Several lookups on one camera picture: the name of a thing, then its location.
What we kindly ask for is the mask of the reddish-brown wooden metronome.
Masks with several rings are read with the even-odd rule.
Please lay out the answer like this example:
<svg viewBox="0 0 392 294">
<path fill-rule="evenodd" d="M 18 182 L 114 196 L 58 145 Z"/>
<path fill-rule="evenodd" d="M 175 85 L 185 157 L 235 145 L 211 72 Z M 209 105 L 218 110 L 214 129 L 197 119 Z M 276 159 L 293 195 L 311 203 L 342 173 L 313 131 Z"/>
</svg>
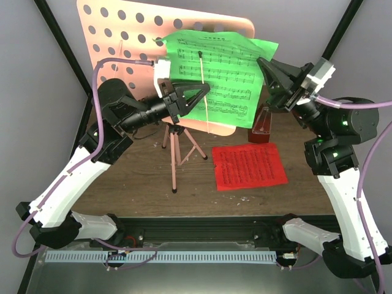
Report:
<svg viewBox="0 0 392 294">
<path fill-rule="evenodd" d="M 270 141 L 271 123 L 272 113 L 269 107 L 261 105 L 257 109 L 252 128 L 248 130 L 248 142 L 255 144 L 268 143 Z"/>
</svg>

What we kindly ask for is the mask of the green sheet music paper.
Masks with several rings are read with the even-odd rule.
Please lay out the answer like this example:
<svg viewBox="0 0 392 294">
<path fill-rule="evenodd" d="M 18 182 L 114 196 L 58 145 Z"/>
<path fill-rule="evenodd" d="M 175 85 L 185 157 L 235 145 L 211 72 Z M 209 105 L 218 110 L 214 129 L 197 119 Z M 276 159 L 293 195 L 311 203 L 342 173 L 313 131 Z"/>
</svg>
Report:
<svg viewBox="0 0 392 294">
<path fill-rule="evenodd" d="M 188 119 L 252 127 L 264 83 L 257 59 L 272 60 L 278 43 L 237 32 L 194 30 L 176 31 L 155 41 L 166 47 L 171 81 L 210 86 Z"/>
</svg>

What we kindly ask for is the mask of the pink music stand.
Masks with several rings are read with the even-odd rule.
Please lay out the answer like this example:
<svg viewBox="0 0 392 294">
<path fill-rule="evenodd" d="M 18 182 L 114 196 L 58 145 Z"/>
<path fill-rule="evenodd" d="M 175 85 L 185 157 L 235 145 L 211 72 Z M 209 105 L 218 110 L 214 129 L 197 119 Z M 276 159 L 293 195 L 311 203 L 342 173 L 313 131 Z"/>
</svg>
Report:
<svg viewBox="0 0 392 294">
<path fill-rule="evenodd" d="M 164 44 L 155 39 L 173 33 L 177 23 L 189 25 L 193 21 L 209 21 L 234 29 L 244 25 L 248 35 L 254 35 L 249 20 L 214 13 L 129 1 L 78 1 L 77 8 L 91 63 L 96 70 L 93 87 L 98 90 L 103 82 L 119 78 L 136 100 L 158 95 L 153 85 L 153 65 L 158 58 L 167 58 Z M 179 117 L 176 124 L 170 117 L 158 122 L 167 125 L 164 140 L 171 144 L 172 164 L 181 163 L 176 129 L 210 131 L 221 136 L 231 135 L 235 130 L 229 125 L 186 116 Z"/>
</svg>

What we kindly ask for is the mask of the red paper sheet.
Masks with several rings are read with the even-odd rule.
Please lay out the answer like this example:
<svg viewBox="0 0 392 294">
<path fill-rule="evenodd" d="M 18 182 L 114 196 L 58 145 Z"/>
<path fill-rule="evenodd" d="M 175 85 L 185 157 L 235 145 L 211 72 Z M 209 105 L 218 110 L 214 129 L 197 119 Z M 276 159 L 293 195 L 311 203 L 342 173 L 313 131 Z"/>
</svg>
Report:
<svg viewBox="0 0 392 294">
<path fill-rule="evenodd" d="M 274 143 L 212 148 L 218 191 L 287 184 L 288 178 Z"/>
</svg>

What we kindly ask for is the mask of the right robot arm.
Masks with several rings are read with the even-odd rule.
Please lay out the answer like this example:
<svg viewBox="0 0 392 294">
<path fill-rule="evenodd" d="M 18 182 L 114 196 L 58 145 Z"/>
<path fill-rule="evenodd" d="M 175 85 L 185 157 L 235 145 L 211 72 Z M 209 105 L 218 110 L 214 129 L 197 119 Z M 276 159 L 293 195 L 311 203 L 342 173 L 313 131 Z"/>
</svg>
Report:
<svg viewBox="0 0 392 294">
<path fill-rule="evenodd" d="M 328 269 L 343 279 L 364 278 L 376 265 L 391 263 L 386 242 L 359 187 L 362 169 L 354 146 L 376 137 L 379 109 L 360 97 L 323 98 L 319 91 L 335 68 L 329 61 L 295 67 L 258 58 L 269 92 L 266 104 L 274 112 L 291 113 L 315 138 L 305 142 L 308 166 L 324 188 L 339 224 L 339 233 L 328 232 L 288 215 L 272 231 L 274 243 L 306 246 L 322 256 Z"/>
</svg>

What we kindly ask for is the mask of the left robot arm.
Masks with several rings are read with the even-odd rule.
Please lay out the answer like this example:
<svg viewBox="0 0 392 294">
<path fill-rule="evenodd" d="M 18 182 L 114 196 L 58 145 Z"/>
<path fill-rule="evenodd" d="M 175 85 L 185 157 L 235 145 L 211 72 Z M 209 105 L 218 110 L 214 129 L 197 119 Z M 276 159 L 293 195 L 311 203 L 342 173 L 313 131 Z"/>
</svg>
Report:
<svg viewBox="0 0 392 294">
<path fill-rule="evenodd" d="M 160 84 L 163 94 L 136 100 L 119 78 L 103 82 L 97 90 L 101 118 L 81 138 L 69 163 L 49 188 L 34 201 L 16 207 L 31 224 L 35 242 L 60 249 L 78 239 L 101 239 L 111 247 L 125 240 L 124 226 L 114 214 L 89 216 L 72 211 L 84 191 L 132 145 L 129 134 L 170 117 L 178 123 L 210 91 L 207 83 Z"/>
</svg>

